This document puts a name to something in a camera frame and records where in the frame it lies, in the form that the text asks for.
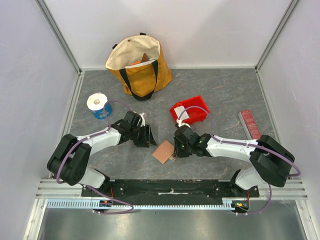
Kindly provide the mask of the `tan leather card holder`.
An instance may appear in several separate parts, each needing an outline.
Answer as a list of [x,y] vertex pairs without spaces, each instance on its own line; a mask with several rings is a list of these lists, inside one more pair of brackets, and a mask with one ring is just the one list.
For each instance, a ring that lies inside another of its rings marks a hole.
[[165,140],[155,149],[152,156],[161,164],[164,164],[167,160],[174,160],[174,149],[174,146],[169,141]]

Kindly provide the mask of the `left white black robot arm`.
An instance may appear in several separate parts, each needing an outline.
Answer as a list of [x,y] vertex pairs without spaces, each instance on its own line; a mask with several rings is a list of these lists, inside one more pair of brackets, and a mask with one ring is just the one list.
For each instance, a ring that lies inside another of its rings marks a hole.
[[106,196],[110,192],[110,178],[88,167],[89,159],[97,152],[127,141],[133,141],[136,147],[157,145],[143,113],[129,110],[123,119],[89,135],[64,135],[50,157],[47,169],[56,176],[58,184],[91,186],[98,196]]

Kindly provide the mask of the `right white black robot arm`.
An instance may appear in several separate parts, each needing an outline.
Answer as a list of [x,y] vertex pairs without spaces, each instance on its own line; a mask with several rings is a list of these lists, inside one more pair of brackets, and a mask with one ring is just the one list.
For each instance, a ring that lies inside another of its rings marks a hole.
[[230,181],[229,191],[235,197],[258,184],[284,187],[295,161],[295,157],[269,135],[251,140],[228,139],[208,133],[198,135],[188,125],[175,131],[173,155],[176,158],[226,157],[250,163],[251,167],[237,170]]

